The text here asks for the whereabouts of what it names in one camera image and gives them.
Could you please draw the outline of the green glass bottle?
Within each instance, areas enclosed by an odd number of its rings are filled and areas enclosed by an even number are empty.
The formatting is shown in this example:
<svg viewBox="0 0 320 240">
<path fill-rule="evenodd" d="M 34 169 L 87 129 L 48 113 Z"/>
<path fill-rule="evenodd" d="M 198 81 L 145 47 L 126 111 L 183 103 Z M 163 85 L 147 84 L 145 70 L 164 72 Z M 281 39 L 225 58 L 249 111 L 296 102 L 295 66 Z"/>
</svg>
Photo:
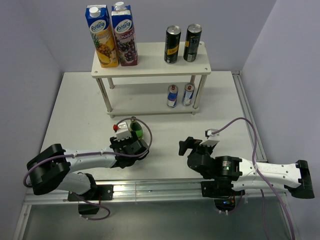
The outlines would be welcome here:
<svg viewBox="0 0 320 240">
<path fill-rule="evenodd" d="M 139 139 L 142 139 L 144 136 L 144 132 L 143 132 L 143 128 L 142 126 L 139 124 L 138 121 L 136 121 L 136 117 L 132 116 L 131 120 L 130 120 L 130 125 L 129 125 L 129 129 L 132 133 L 135 133 L 136 136 Z"/>
</svg>

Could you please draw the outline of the silver energy can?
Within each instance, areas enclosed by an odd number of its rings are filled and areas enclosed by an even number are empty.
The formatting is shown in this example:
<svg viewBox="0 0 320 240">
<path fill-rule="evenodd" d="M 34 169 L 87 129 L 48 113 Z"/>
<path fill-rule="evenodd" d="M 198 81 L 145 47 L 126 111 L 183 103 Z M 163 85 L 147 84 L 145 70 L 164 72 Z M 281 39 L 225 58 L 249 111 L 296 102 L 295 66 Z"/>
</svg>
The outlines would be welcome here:
<svg viewBox="0 0 320 240">
<path fill-rule="evenodd" d="M 172 84 L 168 87 L 168 94 L 167 94 L 167 106 L 170 108 L 174 108 L 177 105 L 178 100 L 178 86 Z"/>
<path fill-rule="evenodd" d="M 193 83 L 187 83 L 184 87 L 183 97 L 182 97 L 182 104 L 184 106 L 189 106 L 192 103 L 193 94 L 195 91 L 195 86 Z"/>
</svg>

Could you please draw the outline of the black can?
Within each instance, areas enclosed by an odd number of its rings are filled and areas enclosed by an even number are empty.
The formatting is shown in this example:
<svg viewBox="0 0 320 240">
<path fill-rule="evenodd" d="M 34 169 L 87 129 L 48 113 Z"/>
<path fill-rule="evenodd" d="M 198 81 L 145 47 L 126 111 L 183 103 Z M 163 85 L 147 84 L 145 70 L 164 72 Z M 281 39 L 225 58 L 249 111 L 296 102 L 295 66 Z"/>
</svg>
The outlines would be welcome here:
<svg viewBox="0 0 320 240">
<path fill-rule="evenodd" d="M 168 26 L 165 35 L 164 61 L 174 64 L 178 60 L 181 28 L 177 25 Z"/>
<path fill-rule="evenodd" d="M 199 24 L 193 23 L 187 27 L 183 58 L 187 62 L 195 61 L 200 39 L 202 34 L 202 27 Z"/>
</svg>

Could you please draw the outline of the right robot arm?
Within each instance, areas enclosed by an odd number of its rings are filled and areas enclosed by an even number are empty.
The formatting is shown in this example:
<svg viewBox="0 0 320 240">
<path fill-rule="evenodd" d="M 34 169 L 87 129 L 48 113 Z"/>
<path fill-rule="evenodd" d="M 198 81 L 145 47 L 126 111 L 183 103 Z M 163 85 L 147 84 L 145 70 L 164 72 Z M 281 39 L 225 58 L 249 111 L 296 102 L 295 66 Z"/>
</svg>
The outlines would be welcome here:
<svg viewBox="0 0 320 240">
<path fill-rule="evenodd" d="M 308 162 L 298 160 L 292 164 L 253 163 L 235 156 L 212 157 L 216 140 L 188 137 L 179 142 L 178 154 L 188 149 L 187 166 L 203 177 L 202 196 L 225 198 L 239 196 L 248 190 L 264 190 L 273 187 L 277 192 L 288 191 L 298 199 L 315 197 Z"/>
</svg>

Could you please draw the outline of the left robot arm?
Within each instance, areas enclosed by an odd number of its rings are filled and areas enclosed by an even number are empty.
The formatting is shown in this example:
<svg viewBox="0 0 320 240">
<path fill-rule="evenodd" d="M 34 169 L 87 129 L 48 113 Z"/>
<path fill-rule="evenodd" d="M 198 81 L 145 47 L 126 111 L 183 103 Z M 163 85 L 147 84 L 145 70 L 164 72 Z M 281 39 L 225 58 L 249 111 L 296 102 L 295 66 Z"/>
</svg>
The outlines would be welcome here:
<svg viewBox="0 0 320 240">
<path fill-rule="evenodd" d="M 99 189 L 93 175 L 84 170 L 130 167 L 148 155 L 150 146 L 135 132 L 123 140 L 111 137 L 109 147 L 94 152 L 65 150 L 56 143 L 27 163 L 23 185 L 37 196 L 63 190 L 91 200 Z"/>
</svg>

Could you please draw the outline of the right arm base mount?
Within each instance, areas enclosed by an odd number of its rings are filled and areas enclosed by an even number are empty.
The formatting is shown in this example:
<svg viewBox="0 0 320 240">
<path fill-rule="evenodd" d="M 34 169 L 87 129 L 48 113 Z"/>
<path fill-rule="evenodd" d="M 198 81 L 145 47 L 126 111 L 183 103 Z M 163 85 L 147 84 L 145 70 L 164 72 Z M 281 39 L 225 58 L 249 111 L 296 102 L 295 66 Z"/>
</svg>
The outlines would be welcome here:
<svg viewBox="0 0 320 240">
<path fill-rule="evenodd" d="M 231 180 L 201 181 L 200 186 L 202 197 L 214 199 L 217 212 L 226 216 L 237 209 L 245 195 L 244 190 L 233 190 Z"/>
</svg>

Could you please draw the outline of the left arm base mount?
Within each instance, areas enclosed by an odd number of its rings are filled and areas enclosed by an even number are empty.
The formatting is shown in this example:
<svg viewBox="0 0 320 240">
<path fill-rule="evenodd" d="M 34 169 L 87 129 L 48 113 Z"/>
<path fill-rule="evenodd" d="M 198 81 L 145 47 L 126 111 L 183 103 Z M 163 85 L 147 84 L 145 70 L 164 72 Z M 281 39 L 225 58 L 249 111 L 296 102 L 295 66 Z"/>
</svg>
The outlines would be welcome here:
<svg viewBox="0 0 320 240">
<path fill-rule="evenodd" d="M 79 216 L 86 221 L 101 221 L 107 219 L 111 215 L 111 210 L 102 204 L 103 201 L 111 201 L 113 199 L 114 186 L 112 184 L 97 185 L 97 190 L 91 196 L 88 194 L 79 195 L 69 192 L 67 201 L 78 202 L 77 209 Z M 94 217 L 99 210 L 105 210 L 106 215 Z"/>
</svg>

